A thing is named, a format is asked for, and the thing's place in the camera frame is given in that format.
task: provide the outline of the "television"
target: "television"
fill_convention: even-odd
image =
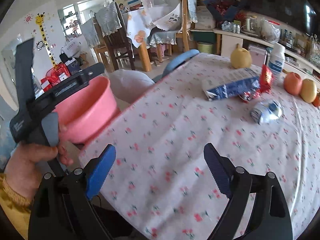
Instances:
[[[312,35],[318,32],[317,14],[307,0],[245,0],[247,9]]]

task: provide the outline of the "chair cover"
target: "chair cover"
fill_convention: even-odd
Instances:
[[[89,48],[94,48],[95,46],[100,45],[97,31],[94,28],[93,18],[87,20],[81,25],[81,32],[87,41]]]
[[[180,0],[141,0],[152,23],[164,31],[179,29],[181,26]]]
[[[115,33],[122,27],[118,17],[116,2],[112,2],[106,7],[100,9],[95,14],[95,17],[101,27],[103,36]]]

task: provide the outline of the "blue chair back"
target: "blue chair back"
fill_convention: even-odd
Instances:
[[[187,61],[189,58],[193,58],[195,55],[199,54],[199,50],[197,49],[191,49],[189,51],[186,51],[179,56],[175,57],[168,65],[165,67],[162,77],[165,77],[166,75],[170,74],[173,70],[175,70],[177,67],[179,67],[182,63]]]

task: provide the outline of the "blue and white package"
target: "blue and white package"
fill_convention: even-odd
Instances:
[[[257,103],[254,108],[250,111],[252,119],[258,123],[269,123],[272,120],[277,120],[282,115],[282,108],[279,101],[276,100],[265,100]]]
[[[202,89],[209,100],[230,98],[260,88],[260,75],[250,68],[217,73],[202,81]]]

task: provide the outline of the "human hand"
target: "human hand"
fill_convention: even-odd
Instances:
[[[4,170],[7,184],[16,193],[32,200],[42,179],[40,171],[36,168],[36,163],[49,161],[57,156],[58,160],[66,166],[73,163],[62,143],[59,143],[57,147],[19,143]]]

